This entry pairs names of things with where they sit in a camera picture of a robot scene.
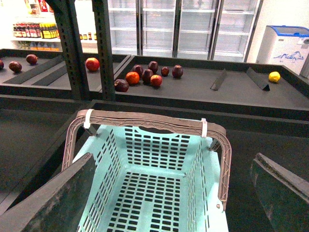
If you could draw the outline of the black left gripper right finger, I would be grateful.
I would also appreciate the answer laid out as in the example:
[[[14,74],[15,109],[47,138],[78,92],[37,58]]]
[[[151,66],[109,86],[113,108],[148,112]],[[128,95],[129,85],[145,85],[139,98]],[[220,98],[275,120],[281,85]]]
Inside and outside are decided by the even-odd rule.
[[[309,183],[265,155],[255,155],[250,176],[265,214],[276,232],[309,230]]]

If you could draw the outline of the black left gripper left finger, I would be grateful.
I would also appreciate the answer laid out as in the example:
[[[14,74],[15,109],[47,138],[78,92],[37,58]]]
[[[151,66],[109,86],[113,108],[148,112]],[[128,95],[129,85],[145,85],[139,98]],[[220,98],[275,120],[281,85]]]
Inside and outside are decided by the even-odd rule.
[[[93,155],[86,153],[69,168],[5,212],[2,232],[75,232],[95,173]]]

